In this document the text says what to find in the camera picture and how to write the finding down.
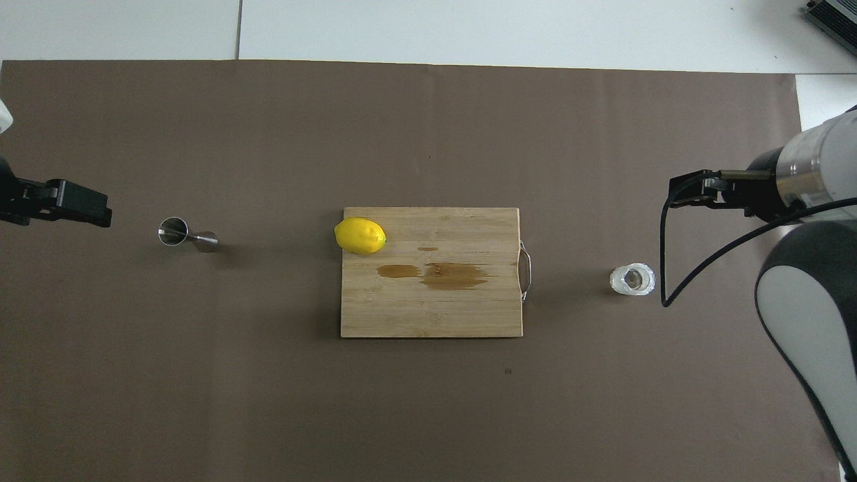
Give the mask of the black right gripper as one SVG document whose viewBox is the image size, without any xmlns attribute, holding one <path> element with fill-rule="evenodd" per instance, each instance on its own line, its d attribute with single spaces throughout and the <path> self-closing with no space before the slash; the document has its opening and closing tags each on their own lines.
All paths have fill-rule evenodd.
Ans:
<svg viewBox="0 0 857 482">
<path fill-rule="evenodd" d="M 744 170 L 702 169 L 670 178 L 670 209 L 713 206 L 714 210 L 742 210 L 764 222 L 780 220 L 795 208 L 783 201 L 777 187 L 777 165 L 783 147 L 762 153 Z M 725 182 L 720 190 L 711 186 Z"/>
</svg>

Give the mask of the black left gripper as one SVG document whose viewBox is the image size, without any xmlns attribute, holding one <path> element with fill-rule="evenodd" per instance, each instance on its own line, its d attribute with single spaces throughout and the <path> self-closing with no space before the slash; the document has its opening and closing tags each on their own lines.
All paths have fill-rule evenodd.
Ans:
<svg viewBox="0 0 857 482">
<path fill-rule="evenodd" d="M 8 161 L 1 156 L 1 219 L 19 226 L 29 226 L 31 218 L 39 220 L 69 220 L 110 228 L 112 210 L 108 210 L 108 198 L 97 190 L 62 178 L 53 178 L 45 183 L 21 179 L 13 174 Z M 43 212 L 46 195 L 51 189 L 53 204 L 61 210 Z"/>
</svg>

